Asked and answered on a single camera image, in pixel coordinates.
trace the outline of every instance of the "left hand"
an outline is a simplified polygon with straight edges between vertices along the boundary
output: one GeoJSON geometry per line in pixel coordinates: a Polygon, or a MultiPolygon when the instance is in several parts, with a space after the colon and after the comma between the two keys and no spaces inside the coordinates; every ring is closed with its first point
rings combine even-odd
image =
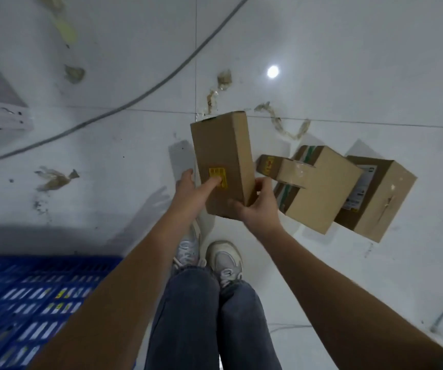
{"type": "Polygon", "coordinates": [[[180,211],[192,219],[203,209],[211,191],[221,183],[221,177],[211,177],[199,187],[192,181],[192,169],[182,173],[176,183],[176,190],[169,210],[180,211]]]}

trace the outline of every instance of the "leg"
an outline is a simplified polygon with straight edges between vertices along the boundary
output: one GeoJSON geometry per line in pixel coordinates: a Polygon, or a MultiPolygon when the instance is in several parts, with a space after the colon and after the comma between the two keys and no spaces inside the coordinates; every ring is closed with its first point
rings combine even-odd
{"type": "Polygon", "coordinates": [[[219,284],[183,240],[151,328],[145,370],[218,370],[219,284]]]}
{"type": "Polygon", "coordinates": [[[221,284],[218,350],[225,370],[281,370],[261,301],[242,280],[242,259],[229,242],[208,248],[209,265],[221,284]]]}

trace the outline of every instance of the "white tile floor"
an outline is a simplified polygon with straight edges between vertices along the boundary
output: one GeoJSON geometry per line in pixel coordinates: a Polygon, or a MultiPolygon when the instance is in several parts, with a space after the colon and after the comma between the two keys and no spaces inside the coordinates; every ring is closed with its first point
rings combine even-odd
{"type": "MultiPolygon", "coordinates": [[[[0,154],[137,97],[239,0],[65,2],[78,34],[70,49],[35,0],[0,0],[0,70],[31,107],[35,125],[26,134],[0,131],[0,154]],[[68,83],[65,63],[83,66],[85,80],[68,83]]],[[[192,165],[189,152],[175,147],[191,142],[188,125],[205,112],[206,95],[227,68],[233,85],[213,111],[248,109],[254,159],[290,156],[298,145],[251,110],[270,101],[291,129],[313,119],[303,142],[313,136],[343,154],[370,148],[418,176],[380,244],[337,225],[327,235],[292,221],[287,227],[428,330],[443,310],[443,0],[249,0],[195,61],[132,110],[0,162],[0,252],[126,252],[168,204],[179,169],[192,165]],[[280,75],[270,80],[272,64],[280,75]],[[33,172],[41,165],[81,177],[37,194],[33,172]]],[[[226,234],[241,250],[268,321],[307,323],[240,223],[217,218],[207,242],[226,234]]],[[[283,368],[335,368],[312,329],[278,331],[273,339],[283,368]]]]}

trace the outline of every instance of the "hand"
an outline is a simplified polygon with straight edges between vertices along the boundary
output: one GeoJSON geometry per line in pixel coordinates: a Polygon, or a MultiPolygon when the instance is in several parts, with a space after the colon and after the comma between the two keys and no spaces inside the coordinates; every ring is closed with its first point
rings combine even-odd
{"type": "Polygon", "coordinates": [[[194,220],[203,209],[211,191],[221,182],[221,177],[212,177],[199,187],[194,186],[192,181],[192,169],[182,173],[177,181],[175,195],[172,199],[169,211],[179,211],[182,215],[194,220]]]}
{"type": "Polygon", "coordinates": [[[258,239],[274,230],[283,229],[278,217],[278,204],[273,193],[271,178],[257,178],[255,189],[259,197],[253,205],[245,207],[238,201],[230,200],[238,218],[258,239]]]}

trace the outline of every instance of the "blue plastic pallet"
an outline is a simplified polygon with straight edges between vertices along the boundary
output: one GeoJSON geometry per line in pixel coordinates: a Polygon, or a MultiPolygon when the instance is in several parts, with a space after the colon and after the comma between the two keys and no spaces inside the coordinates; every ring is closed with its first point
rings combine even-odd
{"type": "Polygon", "coordinates": [[[24,369],[120,257],[0,257],[0,368],[24,369]]]}

